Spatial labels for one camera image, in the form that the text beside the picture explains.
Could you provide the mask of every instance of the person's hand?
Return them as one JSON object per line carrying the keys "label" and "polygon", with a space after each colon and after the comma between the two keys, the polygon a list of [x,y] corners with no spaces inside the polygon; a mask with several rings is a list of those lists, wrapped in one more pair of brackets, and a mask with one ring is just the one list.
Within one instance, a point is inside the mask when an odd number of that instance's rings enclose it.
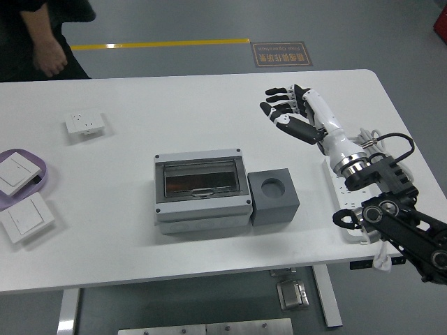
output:
{"label": "person's hand", "polygon": [[67,58],[55,38],[43,43],[34,43],[33,63],[47,77],[59,74],[67,65]]}

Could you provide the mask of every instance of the white table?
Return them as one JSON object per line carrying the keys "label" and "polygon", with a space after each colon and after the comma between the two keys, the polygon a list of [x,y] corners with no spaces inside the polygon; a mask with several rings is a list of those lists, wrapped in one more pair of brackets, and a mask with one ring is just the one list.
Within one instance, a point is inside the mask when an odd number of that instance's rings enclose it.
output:
{"label": "white table", "polygon": [[[26,149],[49,167],[41,190],[51,229],[14,245],[0,228],[0,292],[79,288],[360,260],[379,244],[347,243],[316,146],[276,129],[264,91],[290,84],[326,99],[349,135],[408,133],[368,70],[0,84],[0,151]],[[64,115],[98,107],[100,135],[69,136]],[[399,156],[404,140],[390,140]],[[153,157],[241,148],[247,172],[288,168],[301,205],[292,223],[166,236],[154,227]],[[406,160],[418,209],[447,221],[447,201],[419,150]]]}

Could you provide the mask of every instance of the yellow floor line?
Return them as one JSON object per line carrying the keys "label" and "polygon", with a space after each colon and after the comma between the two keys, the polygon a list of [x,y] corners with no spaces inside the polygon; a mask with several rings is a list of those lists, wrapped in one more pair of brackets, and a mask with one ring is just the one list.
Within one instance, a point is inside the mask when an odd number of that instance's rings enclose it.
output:
{"label": "yellow floor line", "polygon": [[183,45],[212,45],[250,43],[248,38],[230,38],[223,40],[173,40],[167,42],[118,43],[72,45],[72,50],[124,49],[130,47],[178,47]]}

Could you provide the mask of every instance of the robotic arm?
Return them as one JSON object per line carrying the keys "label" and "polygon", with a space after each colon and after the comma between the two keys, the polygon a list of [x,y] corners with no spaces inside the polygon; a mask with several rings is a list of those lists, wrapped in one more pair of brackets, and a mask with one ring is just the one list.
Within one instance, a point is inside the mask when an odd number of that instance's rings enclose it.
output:
{"label": "robotic arm", "polygon": [[[344,129],[327,103],[314,89],[298,85],[269,89],[267,102],[261,109],[282,131],[309,144],[317,144],[329,156],[330,167],[346,179],[350,191],[373,183],[382,194],[366,200],[357,209],[342,209],[333,222],[347,229],[378,231],[419,271],[424,282],[447,285],[447,224],[416,210],[418,189],[399,166],[414,151],[413,140],[400,133],[391,133],[359,145],[347,138]],[[300,114],[304,122],[295,117]],[[366,148],[384,138],[400,136],[409,141],[411,150],[394,159],[383,153],[368,155]],[[429,228],[424,230],[420,223]]]}

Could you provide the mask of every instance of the person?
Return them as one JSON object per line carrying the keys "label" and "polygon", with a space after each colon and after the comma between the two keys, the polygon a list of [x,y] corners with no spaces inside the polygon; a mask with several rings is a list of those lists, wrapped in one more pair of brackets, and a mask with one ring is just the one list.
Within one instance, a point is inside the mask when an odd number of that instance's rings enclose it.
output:
{"label": "person", "polygon": [[0,0],[0,82],[89,79],[62,24],[95,17],[88,0]]}

